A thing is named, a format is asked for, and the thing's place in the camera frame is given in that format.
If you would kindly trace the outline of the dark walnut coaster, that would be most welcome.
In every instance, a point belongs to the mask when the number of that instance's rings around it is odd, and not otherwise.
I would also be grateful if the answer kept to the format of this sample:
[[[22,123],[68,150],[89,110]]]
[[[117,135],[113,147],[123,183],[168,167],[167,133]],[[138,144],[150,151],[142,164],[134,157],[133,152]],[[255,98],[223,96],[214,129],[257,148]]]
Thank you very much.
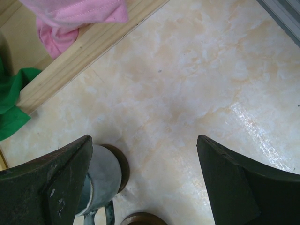
[[[127,185],[129,178],[130,178],[130,167],[126,156],[123,152],[118,149],[117,147],[110,145],[110,144],[102,144],[104,148],[107,148],[118,160],[121,168],[121,183],[118,193],[120,193],[125,186]]]

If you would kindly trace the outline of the dark speckled grey mug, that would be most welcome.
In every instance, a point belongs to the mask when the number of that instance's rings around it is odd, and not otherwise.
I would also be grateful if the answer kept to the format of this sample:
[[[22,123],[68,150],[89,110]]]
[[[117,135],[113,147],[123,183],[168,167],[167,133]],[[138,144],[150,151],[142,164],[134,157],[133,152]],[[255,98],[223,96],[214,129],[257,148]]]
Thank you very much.
[[[82,188],[76,216],[84,216],[85,225],[95,224],[95,215],[105,209],[106,223],[115,224],[113,198],[121,185],[121,167],[106,147],[93,145],[93,153]]]

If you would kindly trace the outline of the large brown wooden coaster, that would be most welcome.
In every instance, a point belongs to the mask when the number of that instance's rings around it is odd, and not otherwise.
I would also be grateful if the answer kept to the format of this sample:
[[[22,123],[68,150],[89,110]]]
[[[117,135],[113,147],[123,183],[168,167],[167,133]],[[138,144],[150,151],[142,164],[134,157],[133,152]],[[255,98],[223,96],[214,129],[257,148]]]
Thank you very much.
[[[167,225],[167,223],[154,214],[137,212],[127,216],[120,225]]]

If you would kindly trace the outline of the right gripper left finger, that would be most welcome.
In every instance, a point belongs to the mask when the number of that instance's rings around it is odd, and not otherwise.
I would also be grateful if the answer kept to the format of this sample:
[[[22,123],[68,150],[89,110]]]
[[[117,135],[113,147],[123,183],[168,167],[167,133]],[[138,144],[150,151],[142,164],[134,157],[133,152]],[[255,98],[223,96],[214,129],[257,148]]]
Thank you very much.
[[[71,225],[93,153],[89,135],[0,172],[2,225]]]

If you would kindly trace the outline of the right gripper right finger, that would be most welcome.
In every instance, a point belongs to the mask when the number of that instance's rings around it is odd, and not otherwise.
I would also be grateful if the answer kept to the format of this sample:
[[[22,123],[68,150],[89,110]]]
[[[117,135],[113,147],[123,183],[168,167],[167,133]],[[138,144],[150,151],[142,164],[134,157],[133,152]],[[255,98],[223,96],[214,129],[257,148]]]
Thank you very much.
[[[298,225],[300,176],[199,135],[197,153],[217,225]]]

